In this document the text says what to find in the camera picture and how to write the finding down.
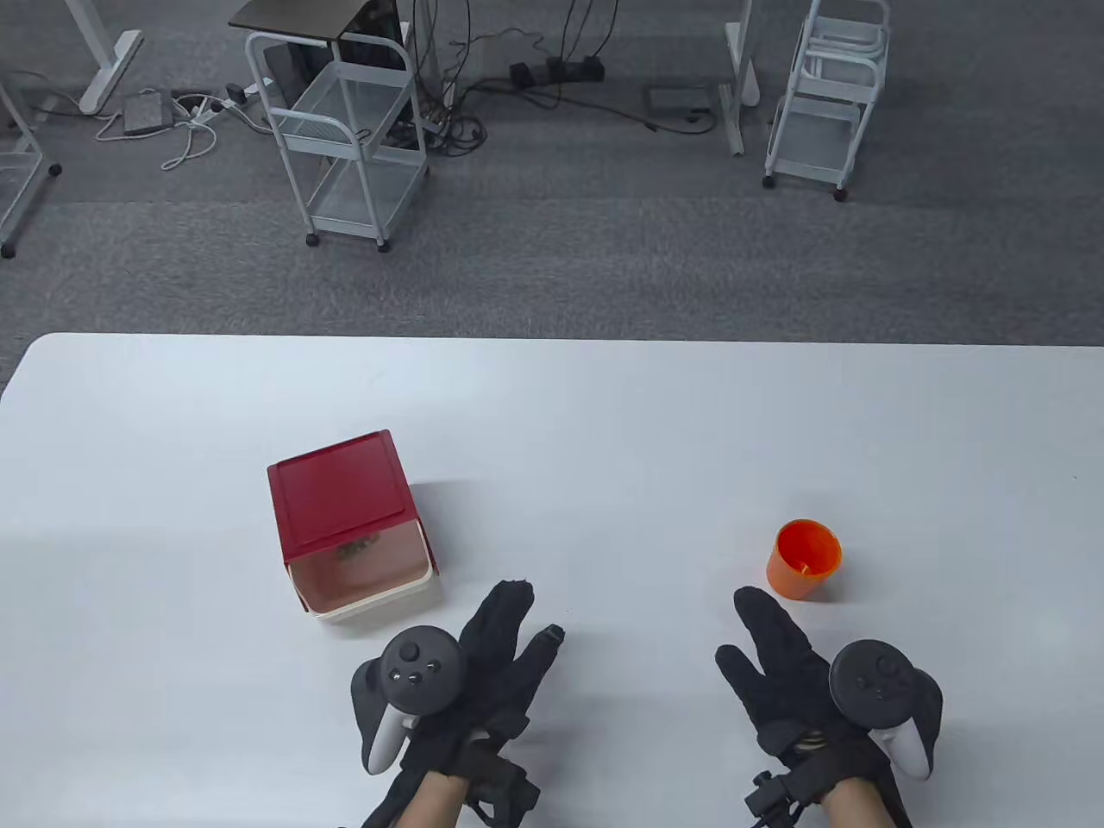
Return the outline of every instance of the metal rolling cart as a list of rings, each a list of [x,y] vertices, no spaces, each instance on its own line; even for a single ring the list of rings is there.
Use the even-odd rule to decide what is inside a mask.
[[[15,235],[46,177],[62,174],[60,163],[51,163],[34,137],[23,113],[25,108],[17,104],[19,93],[14,86],[9,89],[0,67],[0,104],[8,117],[19,129],[14,147],[0,151],[0,258],[15,257]]]
[[[889,6],[867,2],[880,12],[878,22],[824,17],[820,0],[811,0],[775,113],[764,188],[772,189],[774,173],[781,172],[834,183],[836,201],[847,200],[859,145],[885,85],[889,55]]]
[[[348,63],[341,59],[339,40],[390,49],[402,59],[404,68]],[[274,106],[269,98],[259,51],[265,41],[330,49],[333,54],[290,108]],[[318,232],[326,231],[374,238],[376,248],[386,252],[395,225],[429,174],[410,55],[386,38],[354,32],[332,41],[253,32],[245,54],[307,225],[307,245],[318,245]],[[417,149],[383,146],[404,109],[411,114]],[[291,152],[331,159],[329,170],[307,199],[291,169]]]

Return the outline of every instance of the red lid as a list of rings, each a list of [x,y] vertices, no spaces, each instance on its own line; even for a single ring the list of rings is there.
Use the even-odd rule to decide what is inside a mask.
[[[391,432],[268,467],[284,562],[418,520]]]

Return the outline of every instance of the desk leg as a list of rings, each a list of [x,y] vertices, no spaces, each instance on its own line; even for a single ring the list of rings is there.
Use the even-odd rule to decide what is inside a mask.
[[[721,98],[721,117],[724,119],[724,130],[729,136],[729,150],[734,156],[744,153],[744,138],[740,131],[740,110],[744,106],[755,106],[760,99],[758,78],[755,67],[747,63],[747,75],[744,78],[744,94],[735,95],[732,84],[720,84],[716,87]]]
[[[126,72],[130,59],[141,45],[142,34],[137,29],[123,32],[113,47],[107,30],[104,29],[104,21],[99,19],[92,0],[65,0],[65,4],[68,6],[77,29],[81,30],[92,56],[99,66],[88,88],[81,96],[81,112],[85,115],[95,115],[103,109],[115,85]]]

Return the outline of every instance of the black desk top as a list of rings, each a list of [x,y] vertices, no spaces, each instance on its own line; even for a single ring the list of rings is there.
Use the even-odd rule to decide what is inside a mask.
[[[230,24],[254,32],[333,41],[371,0],[250,0]]]

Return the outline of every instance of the gray carpet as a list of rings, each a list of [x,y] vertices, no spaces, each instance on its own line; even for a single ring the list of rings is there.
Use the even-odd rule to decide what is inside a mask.
[[[567,2],[471,4],[477,32],[555,46]],[[113,32],[147,35],[123,89],[244,84],[237,6],[99,0]],[[445,40],[463,7],[442,6]],[[163,173],[181,135],[99,145],[98,124],[52,117],[40,135],[65,173],[0,262],[0,386],[55,330],[1104,343],[1104,6],[898,0],[847,204],[758,183],[805,6],[764,2],[747,157],[721,129],[485,100],[487,145],[434,161],[388,255],[336,236],[307,248],[274,141],[234,120],[214,153]],[[608,82],[571,92],[639,109],[656,78],[722,78],[733,8],[623,0]],[[471,77],[540,59],[517,36],[480,45]],[[92,70],[61,2],[4,0],[0,54],[73,91]]]

